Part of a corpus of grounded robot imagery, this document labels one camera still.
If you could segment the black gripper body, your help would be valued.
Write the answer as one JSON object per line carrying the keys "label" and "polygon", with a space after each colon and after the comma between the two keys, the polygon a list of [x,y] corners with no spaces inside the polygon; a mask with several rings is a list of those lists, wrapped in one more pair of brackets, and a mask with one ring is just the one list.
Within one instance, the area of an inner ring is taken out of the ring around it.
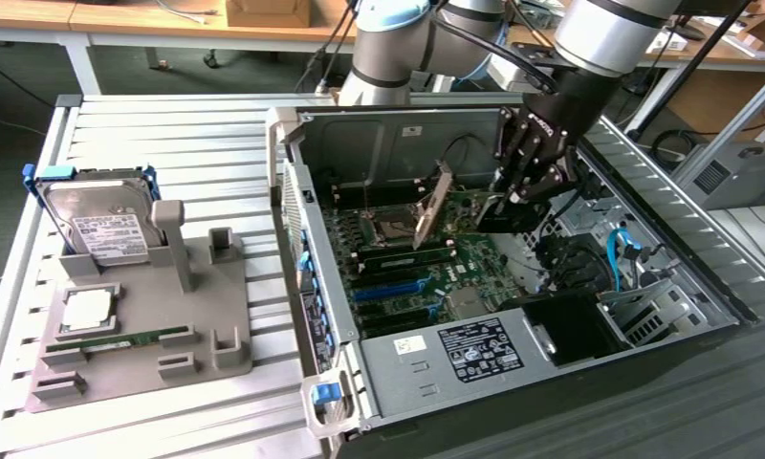
{"label": "black gripper body", "polygon": [[530,153],[532,138],[542,138],[543,153],[560,151],[578,145],[580,138],[595,125],[604,108],[620,87],[622,78],[590,71],[555,71],[556,94],[531,94],[523,97],[522,115],[528,119],[531,133],[528,144],[520,150]]}

